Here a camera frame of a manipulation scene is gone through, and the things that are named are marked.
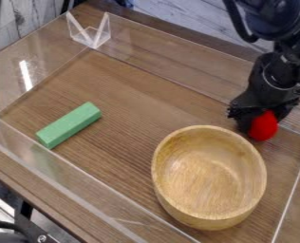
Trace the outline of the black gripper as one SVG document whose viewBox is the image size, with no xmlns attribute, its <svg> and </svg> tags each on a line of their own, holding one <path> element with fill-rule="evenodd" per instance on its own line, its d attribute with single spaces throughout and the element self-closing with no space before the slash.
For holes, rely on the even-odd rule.
<svg viewBox="0 0 300 243">
<path fill-rule="evenodd" d="M 228 109 L 229 118 L 236 119 L 238 131 L 248 133 L 252 121 L 260 114 L 272 110 L 280 122 L 300 104 L 300 91 L 294 88 L 256 88 L 249 85 L 246 90 L 232 100 Z"/>
</svg>

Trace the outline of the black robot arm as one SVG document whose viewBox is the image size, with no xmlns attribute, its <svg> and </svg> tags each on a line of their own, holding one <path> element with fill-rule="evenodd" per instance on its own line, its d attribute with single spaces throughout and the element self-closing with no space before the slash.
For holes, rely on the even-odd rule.
<svg viewBox="0 0 300 243">
<path fill-rule="evenodd" d="M 228 117 L 252 134 L 269 114 L 280 123 L 300 103 L 300 0 L 222 0 L 241 39 L 273 43 L 253 65 L 248 86 L 230 101 Z"/>
</svg>

